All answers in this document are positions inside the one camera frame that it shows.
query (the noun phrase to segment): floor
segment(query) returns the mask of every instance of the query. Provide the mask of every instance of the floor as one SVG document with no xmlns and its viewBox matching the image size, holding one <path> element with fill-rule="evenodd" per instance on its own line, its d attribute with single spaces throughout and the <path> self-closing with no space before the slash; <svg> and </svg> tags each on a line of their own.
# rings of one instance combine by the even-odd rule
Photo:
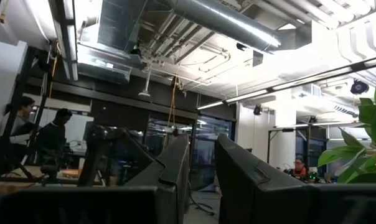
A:
<svg viewBox="0 0 376 224">
<path fill-rule="evenodd" d="M 194 192 L 192 197 L 197 203 L 203 203 L 213 208 L 214 216 L 208 215 L 199 209 L 196 209 L 195 205 L 189 207 L 188 213 L 184 216 L 184 224 L 218 224 L 219 223 L 219 208 L 220 208 L 220 196 L 216 193 L 207 192 Z"/>
</svg>

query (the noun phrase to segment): silver duct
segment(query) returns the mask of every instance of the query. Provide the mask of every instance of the silver duct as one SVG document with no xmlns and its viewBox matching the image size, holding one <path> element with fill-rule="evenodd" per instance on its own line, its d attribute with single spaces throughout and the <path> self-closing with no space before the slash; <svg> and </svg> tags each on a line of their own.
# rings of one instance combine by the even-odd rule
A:
<svg viewBox="0 0 376 224">
<path fill-rule="evenodd" d="M 162 0 L 162 3 L 173 8 L 178 16 L 254 49 L 267 52 L 280 45 L 271 29 L 216 0 Z"/>
</svg>

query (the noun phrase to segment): potted plant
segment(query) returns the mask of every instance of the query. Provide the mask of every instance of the potted plant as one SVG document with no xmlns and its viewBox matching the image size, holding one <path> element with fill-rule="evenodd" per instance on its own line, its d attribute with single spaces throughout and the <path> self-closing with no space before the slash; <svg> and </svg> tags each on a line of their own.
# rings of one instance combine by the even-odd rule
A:
<svg viewBox="0 0 376 224">
<path fill-rule="evenodd" d="M 341 129 L 346 146 L 326 150 L 318 160 L 318 167 L 330 164 L 339 159 L 350 159 L 335 175 L 339 183 L 376 183 L 376 89 L 374 101 L 361 98 L 359 105 L 359 121 L 372 140 L 365 146 L 351 134 Z"/>
</svg>

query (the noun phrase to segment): man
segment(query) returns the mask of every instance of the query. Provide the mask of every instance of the man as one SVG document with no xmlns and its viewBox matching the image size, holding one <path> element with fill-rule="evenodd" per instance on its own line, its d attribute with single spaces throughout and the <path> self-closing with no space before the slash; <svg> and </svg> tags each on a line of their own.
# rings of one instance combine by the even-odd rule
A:
<svg viewBox="0 0 376 224">
<path fill-rule="evenodd" d="M 298 157 L 294 161 L 293 175 L 298 179 L 304 179 L 307 177 L 307 169 L 304 167 L 303 159 Z"/>
<path fill-rule="evenodd" d="M 36 137 L 40 164 L 62 152 L 66 143 L 65 124 L 71 117 L 72 113 L 68 109 L 60 109 L 55 119 L 40 130 Z"/>
</svg>

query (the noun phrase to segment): wooden desk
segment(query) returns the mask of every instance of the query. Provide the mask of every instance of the wooden desk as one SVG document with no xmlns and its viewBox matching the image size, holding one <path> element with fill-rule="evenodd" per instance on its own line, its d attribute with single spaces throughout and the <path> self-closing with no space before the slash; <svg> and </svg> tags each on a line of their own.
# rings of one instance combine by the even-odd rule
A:
<svg viewBox="0 0 376 224">
<path fill-rule="evenodd" d="M 33 175 L 33 177 L 36 178 L 43 178 L 45 177 L 44 174 L 41 173 L 39 166 L 25 166 L 25 168 Z M 14 177 L 14 178 L 21 178 L 26 179 L 26 175 L 23 173 L 21 169 L 16 169 L 10 172 L 9 174 L 4 174 L 3 177 Z M 62 173 L 59 172 L 58 179 L 63 180 L 70 180 L 71 178 L 62 176 Z M 95 177 L 95 182 L 99 182 L 100 178 L 97 175 Z M 14 192 L 17 192 L 19 190 L 24 190 L 28 187 L 33 186 L 40 186 L 40 184 L 37 183 L 25 183 L 25 182 L 2 182 L 0 181 L 0 195 L 6 195 L 6 194 L 12 194 Z M 63 184 L 62 187 L 76 187 L 75 184 Z"/>
</svg>

